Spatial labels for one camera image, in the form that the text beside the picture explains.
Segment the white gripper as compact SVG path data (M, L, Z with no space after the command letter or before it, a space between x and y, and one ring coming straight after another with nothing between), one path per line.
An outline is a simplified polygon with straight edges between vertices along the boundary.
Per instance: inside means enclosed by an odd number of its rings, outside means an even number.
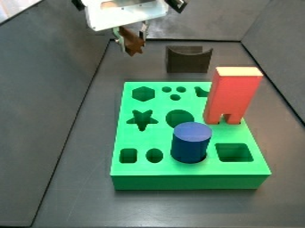
M82 0L86 20L94 31L113 29L115 42L125 51L125 38L119 26L142 21L140 37L148 40L148 20L164 17L169 5L164 0Z

